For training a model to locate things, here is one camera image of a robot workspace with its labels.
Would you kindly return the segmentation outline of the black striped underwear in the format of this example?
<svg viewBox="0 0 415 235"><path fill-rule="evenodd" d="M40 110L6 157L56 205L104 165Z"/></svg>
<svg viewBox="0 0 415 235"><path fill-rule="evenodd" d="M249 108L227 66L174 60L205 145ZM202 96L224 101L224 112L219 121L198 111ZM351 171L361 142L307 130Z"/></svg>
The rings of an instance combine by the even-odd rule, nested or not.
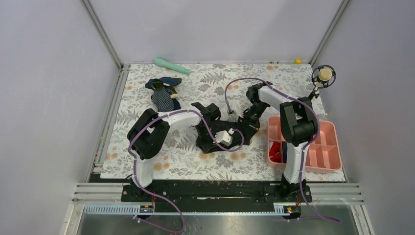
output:
<svg viewBox="0 0 415 235"><path fill-rule="evenodd" d="M214 120L206 126L201 121L195 128L198 133L196 145L203 153L234 152L243 145L250 145L252 137L259 131L260 122Z"/></svg>

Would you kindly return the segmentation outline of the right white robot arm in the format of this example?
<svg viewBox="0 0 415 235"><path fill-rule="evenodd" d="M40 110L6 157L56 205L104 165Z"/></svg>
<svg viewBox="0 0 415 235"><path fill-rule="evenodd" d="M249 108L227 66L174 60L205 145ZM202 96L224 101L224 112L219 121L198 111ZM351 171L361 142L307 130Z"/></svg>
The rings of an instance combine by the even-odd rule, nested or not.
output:
<svg viewBox="0 0 415 235"><path fill-rule="evenodd" d="M244 135L260 126L259 119L268 107L279 110L280 131L287 143L286 167L281 178L281 197L288 202L300 195L306 180L302 178L308 147L319 130L319 122L312 108L311 98L289 97L276 92L270 84L263 82L248 87L246 97L251 102L238 122L244 127Z"/></svg>

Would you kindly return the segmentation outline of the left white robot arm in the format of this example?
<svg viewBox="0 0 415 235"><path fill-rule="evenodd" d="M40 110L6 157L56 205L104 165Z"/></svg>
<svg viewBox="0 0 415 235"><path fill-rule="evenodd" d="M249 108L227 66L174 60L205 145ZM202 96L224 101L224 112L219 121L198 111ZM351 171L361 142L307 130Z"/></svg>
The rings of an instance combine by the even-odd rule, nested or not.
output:
<svg viewBox="0 0 415 235"><path fill-rule="evenodd" d="M193 126L198 133L197 146L206 153L232 151L234 146L241 147L243 134L233 137L235 124L221 121L221 112L215 104L207 107L196 102L187 109L157 113L147 109L139 117L127 135L128 153L133 156L132 180L136 184L133 195L140 201L151 197L149 186L153 181L153 169L156 155L162 149L169 132Z"/></svg>

